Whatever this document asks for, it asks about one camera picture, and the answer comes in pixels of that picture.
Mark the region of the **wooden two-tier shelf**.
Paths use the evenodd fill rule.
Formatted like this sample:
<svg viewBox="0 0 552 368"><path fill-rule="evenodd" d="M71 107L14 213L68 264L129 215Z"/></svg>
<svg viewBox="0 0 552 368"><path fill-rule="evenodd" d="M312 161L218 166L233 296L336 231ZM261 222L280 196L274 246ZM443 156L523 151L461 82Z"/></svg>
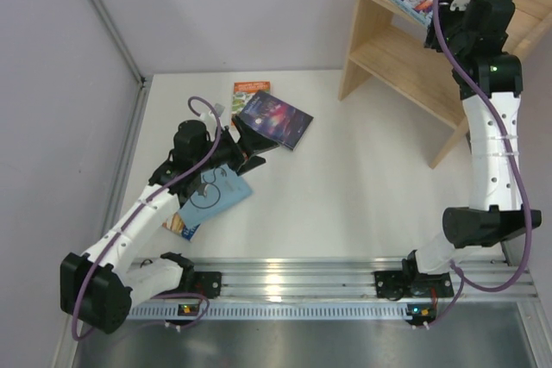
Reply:
<svg viewBox="0 0 552 368"><path fill-rule="evenodd" d="M551 0L514 0L505 50L526 59L551 29ZM430 157L435 168L468 131L452 68L443 54L393 25L395 17L415 20L390 0L356 0L338 98L343 100L370 77L451 127L454 132Z"/></svg>

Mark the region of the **orange treehouse book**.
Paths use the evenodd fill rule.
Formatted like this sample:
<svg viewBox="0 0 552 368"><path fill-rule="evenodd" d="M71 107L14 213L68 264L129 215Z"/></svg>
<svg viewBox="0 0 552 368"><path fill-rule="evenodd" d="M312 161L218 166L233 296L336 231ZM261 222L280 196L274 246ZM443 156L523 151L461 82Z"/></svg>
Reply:
<svg viewBox="0 0 552 368"><path fill-rule="evenodd" d="M231 115L238 115L245 108L248 101L259 90L270 94L271 83L269 81L248 81L234 83Z"/></svg>

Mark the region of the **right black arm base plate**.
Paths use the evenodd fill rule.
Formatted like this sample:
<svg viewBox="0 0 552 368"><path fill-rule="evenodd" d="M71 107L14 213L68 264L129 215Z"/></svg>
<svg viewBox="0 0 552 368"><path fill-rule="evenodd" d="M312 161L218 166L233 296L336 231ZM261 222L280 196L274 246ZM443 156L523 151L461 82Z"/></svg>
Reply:
<svg viewBox="0 0 552 368"><path fill-rule="evenodd" d="M376 296L389 301L403 298L452 298L454 288L448 273L439 275L415 274L403 271L375 271Z"/></svg>

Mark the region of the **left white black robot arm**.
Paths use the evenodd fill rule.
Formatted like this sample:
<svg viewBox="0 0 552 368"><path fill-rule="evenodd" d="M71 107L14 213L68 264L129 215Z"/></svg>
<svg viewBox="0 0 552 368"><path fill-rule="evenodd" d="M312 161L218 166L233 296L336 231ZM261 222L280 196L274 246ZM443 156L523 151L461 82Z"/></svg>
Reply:
<svg viewBox="0 0 552 368"><path fill-rule="evenodd" d="M163 253L133 269L137 253L154 233L191 198L204 172L228 167L236 175L265 164L273 140L234 118L239 139L229 128L210 134L200 120L181 122L173 148L154 171L130 210L93 246L69 253L60 264L60 308L74 321L114 333L130 310L158 295L200 296L194 264L179 253Z"/></svg>

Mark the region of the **aluminium mounting rail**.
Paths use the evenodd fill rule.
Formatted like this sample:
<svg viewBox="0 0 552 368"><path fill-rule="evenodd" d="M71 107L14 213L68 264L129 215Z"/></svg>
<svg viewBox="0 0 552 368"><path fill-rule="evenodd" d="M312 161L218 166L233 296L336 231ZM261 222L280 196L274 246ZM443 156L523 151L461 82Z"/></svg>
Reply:
<svg viewBox="0 0 552 368"><path fill-rule="evenodd" d="M494 257L476 258L460 264L477 284L498 286L513 275L514 267ZM220 301L310 300L361 301L376 298L376 271L399 270L399 259L193 259L197 271L222 273ZM536 286L529 271L510 288L487 294L466 286L465 302L535 301Z"/></svg>

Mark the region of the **blue colourful picture book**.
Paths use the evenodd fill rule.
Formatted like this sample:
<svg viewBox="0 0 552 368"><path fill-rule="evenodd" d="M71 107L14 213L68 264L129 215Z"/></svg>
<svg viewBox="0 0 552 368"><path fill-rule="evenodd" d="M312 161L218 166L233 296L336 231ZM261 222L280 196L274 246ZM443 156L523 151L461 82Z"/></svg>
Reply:
<svg viewBox="0 0 552 368"><path fill-rule="evenodd" d="M185 225L182 217L178 213L175 213L163 222L162 227L180 236L184 240L191 241L197 230L200 228L200 224L188 227Z"/></svg>

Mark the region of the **light blue swan book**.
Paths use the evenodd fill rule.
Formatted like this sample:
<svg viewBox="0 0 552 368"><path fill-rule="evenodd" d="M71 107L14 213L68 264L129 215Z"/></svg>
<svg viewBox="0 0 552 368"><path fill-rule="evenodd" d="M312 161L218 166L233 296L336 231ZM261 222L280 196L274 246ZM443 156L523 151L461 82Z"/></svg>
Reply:
<svg viewBox="0 0 552 368"><path fill-rule="evenodd" d="M201 175L200 185L179 210L179 216L186 228L194 228L252 194L246 180L223 165Z"/></svg>

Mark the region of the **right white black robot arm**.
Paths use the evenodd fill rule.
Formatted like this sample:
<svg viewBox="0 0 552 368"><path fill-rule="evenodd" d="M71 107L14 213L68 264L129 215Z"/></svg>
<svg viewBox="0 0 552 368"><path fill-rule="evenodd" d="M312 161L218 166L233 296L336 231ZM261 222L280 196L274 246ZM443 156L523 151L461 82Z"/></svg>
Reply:
<svg viewBox="0 0 552 368"><path fill-rule="evenodd" d="M473 250L525 237L522 261L498 290L513 285L525 270L532 232L542 223L532 209L518 166L518 110L523 90L520 59L504 52L513 0L468 0L458 10L439 0L425 47L443 53L453 66L471 142L473 192L466 207L442 215L442 232L403 259L404 281L426 289Z"/></svg>

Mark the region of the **dark purple galaxy book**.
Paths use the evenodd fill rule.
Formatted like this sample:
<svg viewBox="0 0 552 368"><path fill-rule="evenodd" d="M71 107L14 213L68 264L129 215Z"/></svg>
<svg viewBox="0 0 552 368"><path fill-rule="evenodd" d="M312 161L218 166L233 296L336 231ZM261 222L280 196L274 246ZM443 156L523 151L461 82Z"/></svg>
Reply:
<svg viewBox="0 0 552 368"><path fill-rule="evenodd" d="M314 120L312 115L263 90L251 97L237 118L256 133L291 151Z"/></svg>

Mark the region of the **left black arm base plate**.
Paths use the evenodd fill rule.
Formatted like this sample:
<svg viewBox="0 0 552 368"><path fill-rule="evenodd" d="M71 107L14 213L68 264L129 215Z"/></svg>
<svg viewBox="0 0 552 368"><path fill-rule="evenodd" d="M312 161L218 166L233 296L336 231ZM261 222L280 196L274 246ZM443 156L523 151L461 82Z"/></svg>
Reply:
<svg viewBox="0 0 552 368"><path fill-rule="evenodd" d="M214 299L220 296L222 276L219 271L185 271L176 288L162 291L157 296L196 293Z"/></svg>

